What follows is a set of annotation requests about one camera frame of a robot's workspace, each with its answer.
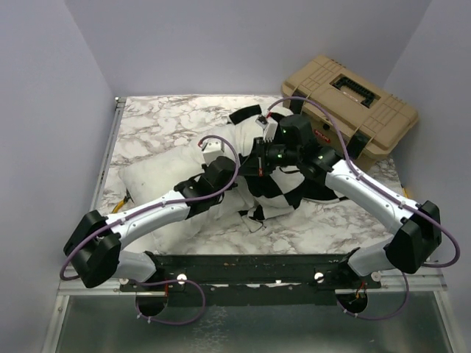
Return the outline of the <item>white pillow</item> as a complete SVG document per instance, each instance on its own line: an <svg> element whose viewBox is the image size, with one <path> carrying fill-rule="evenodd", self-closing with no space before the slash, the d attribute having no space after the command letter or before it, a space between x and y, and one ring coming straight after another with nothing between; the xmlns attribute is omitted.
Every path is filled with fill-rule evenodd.
<svg viewBox="0 0 471 353"><path fill-rule="evenodd" d="M206 135L223 137L245 157L251 150L253 139L263 135L263 129L253 120L240 124L216 127ZM179 182L202 173L205 163L197 137L186 146L174 147L147 160L142 160L119 171L118 175L130 192L136 206L158 199L168 193ZM250 218L257 206L255 198L248 191L244 178L239 177L238 187L227 191L221 204L209 211L196 215L186 221L161 227L135 240L125 249L130 252L145 251L169 253L184 241L195 236L204 225L221 219L243 221L244 230L254 232L262 227L260 221Z"/></svg>

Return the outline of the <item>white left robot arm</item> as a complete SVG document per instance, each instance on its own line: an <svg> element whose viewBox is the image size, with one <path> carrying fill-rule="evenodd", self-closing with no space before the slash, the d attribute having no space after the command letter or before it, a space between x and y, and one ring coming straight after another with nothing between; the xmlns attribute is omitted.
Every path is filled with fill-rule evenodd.
<svg viewBox="0 0 471 353"><path fill-rule="evenodd" d="M160 286L163 273L149 255L131 254L124 259L124 248L168 224L193 218L219 204L224 192L238 175L240 162L217 157L201 174L178 183L163 196L131 210L101 215L86 213L64 245L66 262L71 264L86 288L95 288L114 277L119 268L132 261L141 264L137 281L143 288Z"/></svg>

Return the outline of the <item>black and white checkered pillowcase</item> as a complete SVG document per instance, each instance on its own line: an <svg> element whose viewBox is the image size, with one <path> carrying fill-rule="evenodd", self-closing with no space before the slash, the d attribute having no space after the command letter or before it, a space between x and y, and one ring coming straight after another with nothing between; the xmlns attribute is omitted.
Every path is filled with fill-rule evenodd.
<svg viewBox="0 0 471 353"><path fill-rule="evenodd" d="M256 104L229 115L234 141L241 163L248 161L253 140L263 134L256 119L263 113ZM294 212L302 200L338 203L348 200L343 194L307 180L295 167L276 168L267 176L239 176L237 186L224 193L219 215L240 215L250 232L263 226L266 219Z"/></svg>

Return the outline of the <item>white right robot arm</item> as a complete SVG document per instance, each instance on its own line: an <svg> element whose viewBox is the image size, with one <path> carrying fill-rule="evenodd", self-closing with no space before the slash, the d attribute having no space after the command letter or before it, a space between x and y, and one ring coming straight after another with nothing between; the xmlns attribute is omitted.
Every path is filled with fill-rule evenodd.
<svg viewBox="0 0 471 353"><path fill-rule="evenodd" d="M364 174L331 147L288 146L256 138L241 161L239 175L266 177L277 167L294 166L309 180L323 183L374 216L392 234L389 240L349 253L338 269L343 286L354 288L375 271L397 269L414 274L441 243L439 209L418 204Z"/></svg>

